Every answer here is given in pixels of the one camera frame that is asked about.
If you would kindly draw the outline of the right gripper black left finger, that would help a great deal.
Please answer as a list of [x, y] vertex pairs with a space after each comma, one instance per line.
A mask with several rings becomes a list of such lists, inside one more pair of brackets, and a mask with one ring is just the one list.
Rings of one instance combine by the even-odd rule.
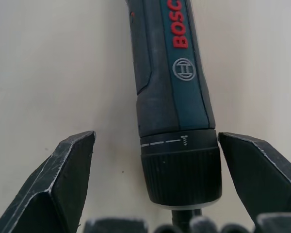
[[96, 133], [61, 141], [0, 217], [0, 233], [75, 233], [83, 212]]

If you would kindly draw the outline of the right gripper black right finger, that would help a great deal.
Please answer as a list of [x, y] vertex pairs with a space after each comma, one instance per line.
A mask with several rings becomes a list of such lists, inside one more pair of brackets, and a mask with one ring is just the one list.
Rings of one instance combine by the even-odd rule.
[[257, 233], [291, 233], [291, 163], [267, 141], [235, 133], [218, 140]]

